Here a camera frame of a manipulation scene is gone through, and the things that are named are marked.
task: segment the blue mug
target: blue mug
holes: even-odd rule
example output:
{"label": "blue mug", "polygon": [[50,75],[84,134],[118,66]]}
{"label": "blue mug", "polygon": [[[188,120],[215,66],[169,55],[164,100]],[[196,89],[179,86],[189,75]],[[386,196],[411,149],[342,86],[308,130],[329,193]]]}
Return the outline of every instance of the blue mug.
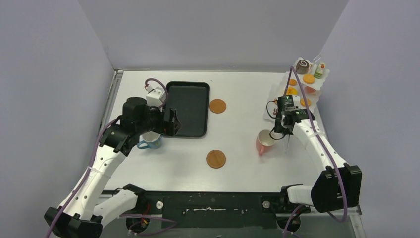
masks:
{"label": "blue mug", "polygon": [[162,135],[155,132],[149,131],[143,134],[143,140],[137,144],[139,149],[158,149],[162,145]]}

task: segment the pink mug handle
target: pink mug handle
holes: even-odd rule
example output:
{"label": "pink mug handle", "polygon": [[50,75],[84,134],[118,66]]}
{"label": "pink mug handle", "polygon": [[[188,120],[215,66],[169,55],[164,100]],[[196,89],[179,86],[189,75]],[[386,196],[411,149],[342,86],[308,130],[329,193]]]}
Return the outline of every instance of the pink mug handle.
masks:
{"label": "pink mug handle", "polygon": [[265,146],[261,146],[261,149],[258,151],[258,155],[263,155]]}

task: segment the mug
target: mug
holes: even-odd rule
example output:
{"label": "mug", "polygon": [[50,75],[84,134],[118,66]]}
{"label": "mug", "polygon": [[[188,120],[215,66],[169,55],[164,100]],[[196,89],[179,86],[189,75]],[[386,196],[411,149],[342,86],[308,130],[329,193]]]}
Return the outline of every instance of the mug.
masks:
{"label": "mug", "polygon": [[271,150],[275,144],[275,140],[270,137],[270,133],[270,130],[262,130],[258,133],[256,146],[260,156]]}
{"label": "mug", "polygon": [[162,145],[162,135],[155,132],[149,131],[143,134],[143,140],[137,144],[139,149],[158,149]]}

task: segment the red wire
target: red wire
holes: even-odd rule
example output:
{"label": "red wire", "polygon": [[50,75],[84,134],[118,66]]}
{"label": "red wire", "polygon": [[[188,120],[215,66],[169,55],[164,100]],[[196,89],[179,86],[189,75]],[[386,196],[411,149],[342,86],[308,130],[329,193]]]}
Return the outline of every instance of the red wire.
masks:
{"label": "red wire", "polygon": [[143,213],[143,215],[146,215],[148,212],[149,212],[149,209],[150,209],[150,204],[148,203],[147,204],[147,209],[146,209],[146,211]]}

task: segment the pink mug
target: pink mug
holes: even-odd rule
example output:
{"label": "pink mug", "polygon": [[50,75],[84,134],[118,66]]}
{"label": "pink mug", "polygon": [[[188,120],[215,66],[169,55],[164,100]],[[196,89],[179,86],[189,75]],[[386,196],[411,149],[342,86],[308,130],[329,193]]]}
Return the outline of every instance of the pink mug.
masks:
{"label": "pink mug", "polygon": [[258,133],[256,146],[260,156],[271,150],[275,144],[275,140],[270,137],[270,133],[270,130],[262,130]]}

